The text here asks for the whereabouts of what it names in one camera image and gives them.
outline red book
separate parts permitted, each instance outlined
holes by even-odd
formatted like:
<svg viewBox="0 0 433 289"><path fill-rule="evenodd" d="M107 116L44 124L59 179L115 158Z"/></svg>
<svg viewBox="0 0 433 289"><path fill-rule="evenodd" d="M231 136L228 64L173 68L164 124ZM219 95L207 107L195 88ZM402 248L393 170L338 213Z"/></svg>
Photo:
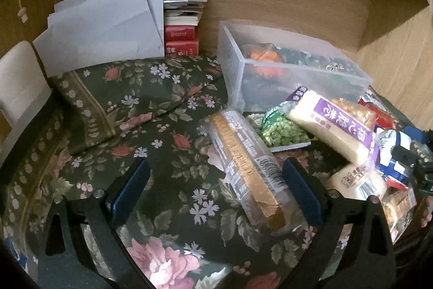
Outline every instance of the red book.
<svg viewBox="0 0 433 289"><path fill-rule="evenodd" d="M166 42L165 55L198 55L198 40Z"/></svg>
<svg viewBox="0 0 433 289"><path fill-rule="evenodd" d="M170 25L164 26L164 41L193 41L195 26Z"/></svg>

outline orange item in bin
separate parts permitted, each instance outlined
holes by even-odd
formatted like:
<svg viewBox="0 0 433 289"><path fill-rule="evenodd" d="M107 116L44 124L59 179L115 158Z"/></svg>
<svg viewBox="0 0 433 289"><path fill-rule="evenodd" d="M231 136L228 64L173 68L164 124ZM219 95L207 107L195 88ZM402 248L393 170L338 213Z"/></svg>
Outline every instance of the orange item in bin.
<svg viewBox="0 0 433 289"><path fill-rule="evenodd" d="M243 46L246 57L259 62L284 63L283 58L276 52L273 44L248 44ZM254 67L257 74L267 78L283 75L283 70L278 67Z"/></svg>

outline plastic storage box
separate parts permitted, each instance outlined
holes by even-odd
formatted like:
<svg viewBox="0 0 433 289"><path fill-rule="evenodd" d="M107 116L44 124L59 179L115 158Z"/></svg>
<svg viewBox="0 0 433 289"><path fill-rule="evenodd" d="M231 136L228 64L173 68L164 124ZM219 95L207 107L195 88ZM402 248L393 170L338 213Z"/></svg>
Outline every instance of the plastic storage box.
<svg viewBox="0 0 433 289"><path fill-rule="evenodd" d="M274 44L286 62L245 58L242 47L258 43ZM372 82L358 65L328 42L275 28L222 21L217 55L229 95L228 105L240 112L264 112L283 102L299 85L322 96L358 102ZM300 55L311 59L310 63L305 65L305 61L298 60ZM341 64L343 70L317 68L319 61ZM263 76L263 70L257 67L268 67L267 72L273 74Z"/></svg>

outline stack of books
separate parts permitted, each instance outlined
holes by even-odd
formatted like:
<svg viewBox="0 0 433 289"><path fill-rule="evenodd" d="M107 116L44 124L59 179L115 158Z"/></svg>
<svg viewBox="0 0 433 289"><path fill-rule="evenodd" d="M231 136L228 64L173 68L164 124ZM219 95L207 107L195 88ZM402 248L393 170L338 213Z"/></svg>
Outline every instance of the stack of books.
<svg viewBox="0 0 433 289"><path fill-rule="evenodd" d="M207 0L164 0L165 55L198 55L196 27Z"/></svg>

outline blue and white package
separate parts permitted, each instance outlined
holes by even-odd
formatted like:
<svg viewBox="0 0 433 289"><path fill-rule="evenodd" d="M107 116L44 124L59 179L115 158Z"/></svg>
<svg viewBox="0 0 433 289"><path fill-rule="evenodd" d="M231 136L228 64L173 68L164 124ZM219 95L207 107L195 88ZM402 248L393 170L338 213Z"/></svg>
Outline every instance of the blue and white package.
<svg viewBox="0 0 433 289"><path fill-rule="evenodd" d="M402 165L392 157L395 146L401 146L406 150L411 149L411 138L404 132L382 128L376 129L376 141L379 142L379 154L376 166L384 178L386 184L396 189L406 190L409 185L411 168Z"/></svg>

